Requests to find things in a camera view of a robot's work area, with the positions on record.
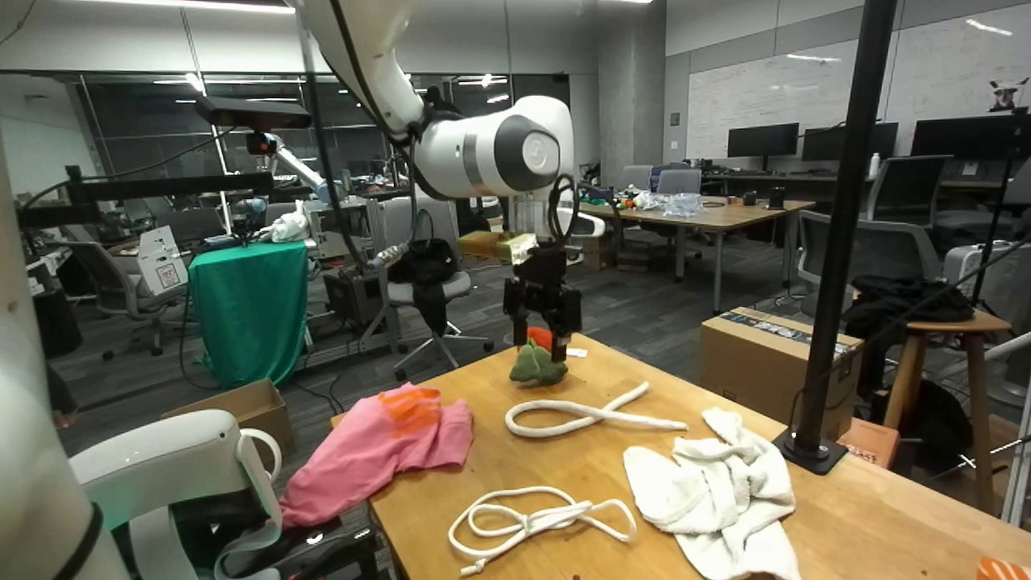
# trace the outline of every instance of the table surface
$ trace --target table surface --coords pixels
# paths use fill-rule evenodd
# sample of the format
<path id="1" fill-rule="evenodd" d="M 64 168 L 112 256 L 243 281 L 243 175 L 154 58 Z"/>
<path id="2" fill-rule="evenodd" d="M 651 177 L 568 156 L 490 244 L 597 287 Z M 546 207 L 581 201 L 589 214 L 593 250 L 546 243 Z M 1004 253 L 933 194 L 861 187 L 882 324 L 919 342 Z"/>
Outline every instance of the table surface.
<path id="1" fill-rule="evenodd" d="M 632 223 L 666 223 L 666 226 L 689 226 L 689 228 L 745 228 L 750 223 L 781 218 L 785 214 L 797 214 L 813 207 L 813 201 L 785 201 L 781 211 L 771 211 L 766 202 L 745 207 L 741 201 L 707 197 L 713 207 L 703 207 L 689 216 L 666 216 L 666 214 L 636 214 L 636 211 L 618 211 L 618 218 Z M 581 207 L 593 216 L 611 216 L 608 207 Z"/>
<path id="2" fill-rule="evenodd" d="M 409 576 L 456 576 L 460 562 L 448 548 L 448 525 L 481 498 L 501 486 L 546 484 L 577 501 L 624 501 L 620 453 L 643 446 L 671 455 L 671 432 L 632 432 L 593 427 L 587 432 L 523 443 L 506 432 L 510 406 L 539 396 L 581 402 L 608 402 L 611 396 L 651 380 L 651 389 L 624 406 L 632 414 L 671 416 L 689 423 L 703 439 L 703 411 L 731 406 L 707 389 L 671 378 L 643 362 L 618 354 L 587 334 L 587 347 L 570 362 L 557 388 L 517 389 L 510 385 L 515 347 L 429 380 L 444 401 L 463 401 L 472 411 L 472 447 L 463 469 L 400 474 L 372 498 L 372 512 Z M 741 411 L 747 430 L 773 439 L 781 432 L 773 419 Z M 871 462 L 843 458 L 826 477 L 790 469 L 795 512 L 781 522 L 795 546 L 803 576 L 962 576 L 976 575 L 981 555 L 1031 562 L 1031 536 L 953 502 L 927 486 L 896 477 Z M 695 576 L 675 541 L 636 515 L 633 546 L 618 546 L 593 530 L 546 533 L 497 559 L 475 576 Z"/>

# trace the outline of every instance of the floor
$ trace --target floor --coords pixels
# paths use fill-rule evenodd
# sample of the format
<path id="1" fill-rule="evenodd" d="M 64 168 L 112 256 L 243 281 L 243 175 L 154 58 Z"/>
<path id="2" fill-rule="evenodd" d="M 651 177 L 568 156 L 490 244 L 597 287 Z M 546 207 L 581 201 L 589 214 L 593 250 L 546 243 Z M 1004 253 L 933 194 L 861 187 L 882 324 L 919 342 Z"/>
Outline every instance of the floor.
<path id="1" fill-rule="evenodd" d="M 723 257 L 723 308 L 750 308 L 771 296 L 785 296 L 780 287 L 780 250 L 733 236 Z M 589 268 L 577 265 L 568 275 L 568 287 L 583 290 L 583 333 L 651 362 L 675 378 L 695 378 L 695 345 L 698 324 L 707 320 L 707 283 L 713 257 L 707 244 L 698 243 L 698 256 L 689 257 L 686 278 L 673 281 L 671 265 L 620 265 L 620 268 Z M 451 304 L 451 320 L 463 333 L 494 334 L 498 345 L 510 342 L 510 320 L 501 315 L 501 281 L 498 265 L 468 265 L 472 271 L 475 290 L 468 301 Z M 69 430 L 60 432 L 68 455 L 118 435 L 132 427 L 161 419 L 163 414 L 212 396 L 212 380 L 201 370 L 201 354 L 197 338 L 167 334 L 163 354 L 152 354 L 143 333 L 132 328 L 126 320 L 102 320 L 91 304 L 77 308 L 81 328 L 88 334 L 84 347 L 54 362 L 59 375 L 69 385 L 69 396 L 81 414 Z M 402 312 L 405 334 L 423 334 L 423 320 Z M 349 338 L 330 338 L 342 358 L 307 367 L 291 378 L 281 395 L 291 406 L 291 423 L 297 430 L 297 453 L 291 469 L 300 469 L 310 453 L 325 439 L 329 416 L 351 406 L 361 396 L 397 388 L 388 347 L 364 347 Z M 481 358 L 481 347 L 460 352 L 463 362 Z M 413 363 L 409 378 L 424 380 L 444 370 L 439 362 Z M 1019 406 L 994 402 L 997 443 L 1014 432 Z M 937 490 L 969 501 L 969 479 L 956 470 L 953 477 L 927 477 Z"/>

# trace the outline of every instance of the white cable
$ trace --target white cable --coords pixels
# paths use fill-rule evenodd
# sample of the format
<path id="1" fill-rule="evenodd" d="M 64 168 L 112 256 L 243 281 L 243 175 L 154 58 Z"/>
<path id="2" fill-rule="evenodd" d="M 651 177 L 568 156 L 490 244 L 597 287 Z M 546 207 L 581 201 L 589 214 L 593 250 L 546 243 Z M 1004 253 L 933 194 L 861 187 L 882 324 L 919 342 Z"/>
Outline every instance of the white cable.
<path id="1" fill-rule="evenodd" d="M 517 511 L 494 502 L 494 501 L 506 501 L 506 498 L 534 498 L 534 494 L 557 498 L 562 507 L 539 511 L 539 512 L 524 515 Z M 593 519 L 593 512 L 602 512 L 602 511 L 618 511 L 629 522 L 629 533 L 618 533 L 618 530 Z M 524 539 L 540 536 L 546 530 L 570 530 L 572 522 L 587 522 L 620 546 L 629 546 L 636 536 L 636 522 L 620 501 L 577 502 L 570 494 L 562 494 L 557 486 L 517 486 L 517 490 L 494 490 L 494 494 L 482 494 L 475 502 L 469 502 L 451 522 L 448 541 L 460 559 L 472 562 L 469 568 L 460 568 L 460 576 L 469 576 L 469 575 L 482 572 L 494 559 L 523 546 Z M 460 525 L 468 525 L 481 539 L 501 539 L 501 541 L 497 541 L 494 548 L 469 548 L 469 546 L 456 541 Z"/>
<path id="2" fill-rule="evenodd" d="M 583 406 L 583 402 L 572 402 L 572 401 L 529 401 L 529 402 L 517 402 L 506 414 L 506 430 L 517 439 L 561 439 L 561 435 L 570 435 L 570 432 L 581 432 L 581 430 L 589 430 L 597 423 L 614 423 L 614 427 L 624 427 L 624 430 L 663 430 L 663 432 L 684 432 L 686 423 L 673 423 L 673 419 L 658 419 L 658 416 L 640 416 L 640 414 L 618 414 L 618 406 L 636 401 L 646 395 L 646 380 L 636 385 L 633 389 L 608 401 L 606 406 Z M 577 419 L 570 423 L 561 423 L 561 427 L 517 427 L 517 416 L 524 414 L 570 414 Z"/>

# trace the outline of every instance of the computer monitor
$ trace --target computer monitor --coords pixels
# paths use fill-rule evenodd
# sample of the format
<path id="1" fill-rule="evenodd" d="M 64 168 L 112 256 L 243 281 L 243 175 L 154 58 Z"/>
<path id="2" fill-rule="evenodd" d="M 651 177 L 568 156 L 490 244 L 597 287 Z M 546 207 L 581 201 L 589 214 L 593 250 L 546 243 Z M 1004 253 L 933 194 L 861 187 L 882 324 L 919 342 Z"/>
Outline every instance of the computer monitor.
<path id="1" fill-rule="evenodd" d="M 1003 163 L 1031 156 L 1028 115 L 966 115 L 915 122 L 911 156 L 951 156 L 956 163 Z"/>
<path id="2" fill-rule="evenodd" d="M 797 153 L 797 122 L 781 125 L 745 125 L 728 131 L 728 159 L 762 159 L 762 168 L 773 156 Z"/>
<path id="3" fill-rule="evenodd" d="M 896 156 L 898 122 L 879 122 L 873 131 L 873 153 Z M 803 163 L 837 163 L 843 153 L 843 125 L 805 128 Z"/>

